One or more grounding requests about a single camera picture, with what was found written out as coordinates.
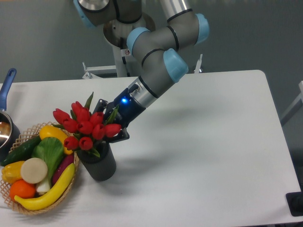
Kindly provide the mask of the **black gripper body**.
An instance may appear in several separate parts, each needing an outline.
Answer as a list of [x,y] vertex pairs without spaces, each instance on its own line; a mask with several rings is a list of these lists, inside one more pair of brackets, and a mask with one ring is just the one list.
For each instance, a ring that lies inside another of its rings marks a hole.
[[140,106],[135,99],[131,97],[128,88],[122,91],[112,102],[108,103],[104,115],[105,119],[111,115],[113,109],[117,106],[118,114],[115,117],[114,123],[120,124],[122,128],[128,127],[129,123],[145,110],[145,107]]

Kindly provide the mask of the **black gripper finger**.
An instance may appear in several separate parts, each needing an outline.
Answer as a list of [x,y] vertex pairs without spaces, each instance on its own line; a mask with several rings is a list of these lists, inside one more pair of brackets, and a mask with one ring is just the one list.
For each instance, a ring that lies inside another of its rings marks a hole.
[[123,128],[117,135],[111,138],[105,138],[105,142],[107,143],[116,143],[121,142],[124,140],[128,140],[130,138],[130,135],[127,131],[127,128]]
[[109,115],[109,111],[107,110],[107,106],[108,106],[108,101],[104,100],[104,99],[99,99],[95,109],[93,110],[93,114],[97,113],[97,112],[102,112],[105,116]]

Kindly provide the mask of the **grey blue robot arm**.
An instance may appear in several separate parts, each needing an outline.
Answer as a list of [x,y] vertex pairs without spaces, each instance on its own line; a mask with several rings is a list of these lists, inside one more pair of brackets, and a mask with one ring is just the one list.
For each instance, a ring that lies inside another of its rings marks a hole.
[[114,114],[114,122],[122,127],[106,141],[126,140],[129,123],[188,73],[178,51],[207,39],[208,21],[194,13],[186,0],[161,1],[168,24],[158,30],[142,12],[139,0],[76,0],[74,5],[86,26],[103,25],[107,41],[129,51],[138,62],[131,72],[135,81],[114,101],[100,100],[96,106],[96,111],[105,111],[106,117]]

